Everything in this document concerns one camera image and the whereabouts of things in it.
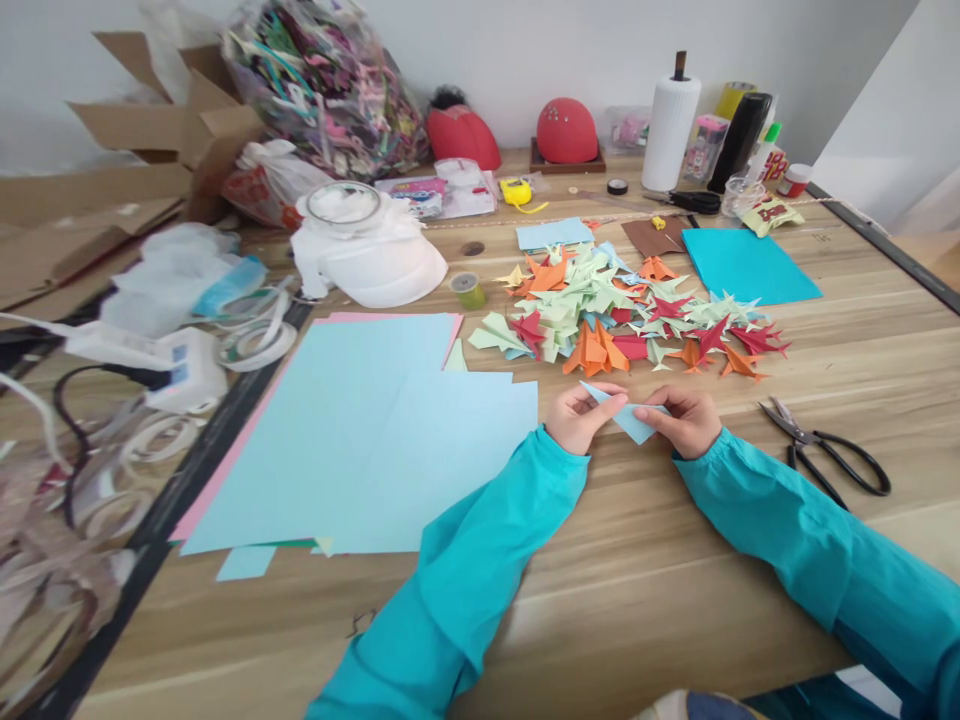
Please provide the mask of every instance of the person's right hand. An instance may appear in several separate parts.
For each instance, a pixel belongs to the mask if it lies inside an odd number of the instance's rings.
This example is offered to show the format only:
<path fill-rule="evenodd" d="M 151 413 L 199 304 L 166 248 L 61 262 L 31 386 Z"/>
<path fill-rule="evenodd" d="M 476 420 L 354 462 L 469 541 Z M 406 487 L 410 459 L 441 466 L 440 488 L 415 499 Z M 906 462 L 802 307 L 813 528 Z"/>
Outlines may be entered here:
<path fill-rule="evenodd" d="M 723 430 L 713 398 L 705 392 L 664 385 L 643 404 L 663 405 L 670 411 L 673 417 L 649 408 L 637 408 L 633 414 L 672 442 L 684 460 L 706 455 Z"/>

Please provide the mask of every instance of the pink paper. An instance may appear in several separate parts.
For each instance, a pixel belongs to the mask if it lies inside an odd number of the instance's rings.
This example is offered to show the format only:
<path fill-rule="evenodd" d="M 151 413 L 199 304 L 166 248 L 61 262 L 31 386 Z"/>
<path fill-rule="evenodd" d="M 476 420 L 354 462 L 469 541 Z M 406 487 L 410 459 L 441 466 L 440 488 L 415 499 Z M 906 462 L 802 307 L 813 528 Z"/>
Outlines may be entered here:
<path fill-rule="evenodd" d="M 393 313 L 341 312 L 331 313 L 330 317 L 328 318 L 314 320 L 313 324 L 330 325 L 333 323 L 374 322 L 375 320 L 389 320 L 391 318 L 398 317 L 416 317 L 416 314 L 408 313 L 397 315 Z M 453 332 L 450 335 L 450 344 L 447 346 L 447 354 L 443 357 L 443 364 L 440 366 L 441 368 L 447 364 L 447 357 L 450 355 L 450 349 L 453 347 L 453 343 L 457 339 L 457 335 L 460 332 L 460 326 L 462 324 L 463 315 L 453 314 Z M 187 510 L 182 518 L 180 518 L 180 522 L 177 523 L 177 527 L 174 528 L 174 531 L 170 534 L 171 542 L 186 540 L 191 534 L 193 534 L 194 529 L 200 523 L 200 519 L 204 516 L 204 514 L 206 514 L 207 508 L 210 507 L 210 503 L 213 502 L 213 498 L 215 498 L 217 493 L 220 492 L 220 486 L 223 485 L 224 481 L 227 479 L 227 476 L 230 474 L 230 471 L 233 470 L 233 466 L 240 457 L 240 453 L 243 452 L 244 446 L 247 444 L 247 441 L 253 434 L 254 429 L 256 429 L 257 422 L 260 420 L 260 416 L 263 415 L 264 411 L 267 409 L 267 405 L 270 403 L 270 399 L 273 397 L 273 394 L 276 392 L 280 381 L 283 379 L 283 374 L 287 370 L 287 364 L 290 362 L 290 358 L 292 357 L 293 356 L 291 355 L 289 358 L 287 358 L 283 367 L 280 368 L 280 372 L 277 373 L 277 376 L 273 379 L 270 387 L 267 388 L 266 392 L 263 394 L 263 397 L 260 398 L 260 402 L 250 415 L 250 419 L 247 420 L 247 424 L 244 425 L 243 429 L 237 434 L 236 440 L 233 441 L 233 445 L 230 446 L 227 454 L 224 455 L 223 460 L 220 461 L 220 465 L 218 465 L 217 469 L 214 470 L 213 475 L 210 476 L 210 480 L 207 481 L 206 486 L 204 486 L 203 490 L 197 496 L 197 499 L 194 500 L 193 505 L 190 506 L 190 509 Z"/>

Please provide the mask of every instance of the teal long-sleeve shirt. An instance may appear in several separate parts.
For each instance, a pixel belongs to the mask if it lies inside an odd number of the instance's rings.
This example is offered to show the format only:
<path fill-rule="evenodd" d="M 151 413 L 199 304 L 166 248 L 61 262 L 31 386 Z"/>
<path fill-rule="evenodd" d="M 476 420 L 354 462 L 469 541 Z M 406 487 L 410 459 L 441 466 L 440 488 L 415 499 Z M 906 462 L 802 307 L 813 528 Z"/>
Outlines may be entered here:
<path fill-rule="evenodd" d="M 702 458 L 675 461 L 717 530 L 773 566 L 790 596 L 897 693 L 904 720 L 960 718 L 953 581 L 727 430 Z M 496 478 L 431 523 L 416 572 L 350 644 L 308 720 L 444 717 L 483 673 L 523 570 L 573 511 L 588 462 L 541 426 Z M 823 710 L 807 716 L 889 717 L 835 690 L 804 694 L 808 709 Z M 791 716 L 782 704 L 758 709 Z"/>

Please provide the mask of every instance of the hand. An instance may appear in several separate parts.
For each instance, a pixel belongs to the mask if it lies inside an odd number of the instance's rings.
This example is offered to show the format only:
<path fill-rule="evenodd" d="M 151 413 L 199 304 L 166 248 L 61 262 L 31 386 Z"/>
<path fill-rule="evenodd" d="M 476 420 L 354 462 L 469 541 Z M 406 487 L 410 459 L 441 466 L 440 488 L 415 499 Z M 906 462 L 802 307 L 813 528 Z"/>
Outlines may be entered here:
<path fill-rule="evenodd" d="M 723 430 L 713 398 L 705 392 L 664 385 L 643 404 L 663 405 L 670 411 L 673 417 L 648 408 L 637 408 L 633 414 L 672 442 L 684 460 L 706 455 Z"/>
<path fill-rule="evenodd" d="M 627 391 L 611 383 L 593 383 L 611 395 L 598 404 L 587 389 L 577 383 L 553 399 L 544 426 L 557 445 L 571 455 L 586 455 L 597 430 L 627 404 Z"/>

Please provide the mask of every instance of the wooden stand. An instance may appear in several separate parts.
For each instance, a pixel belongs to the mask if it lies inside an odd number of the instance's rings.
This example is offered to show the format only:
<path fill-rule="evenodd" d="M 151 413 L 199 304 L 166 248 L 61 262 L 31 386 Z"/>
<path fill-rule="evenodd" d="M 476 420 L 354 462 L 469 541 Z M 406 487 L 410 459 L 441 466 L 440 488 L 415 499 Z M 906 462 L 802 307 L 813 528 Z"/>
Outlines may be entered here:
<path fill-rule="evenodd" d="M 585 163 L 550 163 L 543 159 L 537 139 L 530 138 L 530 172 L 542 172 L 544 175 L 560 175 L 577 172 L 606 172 L 607 161 L 603 159 L 603 148 L 597 143 L 597 156 Z"/>

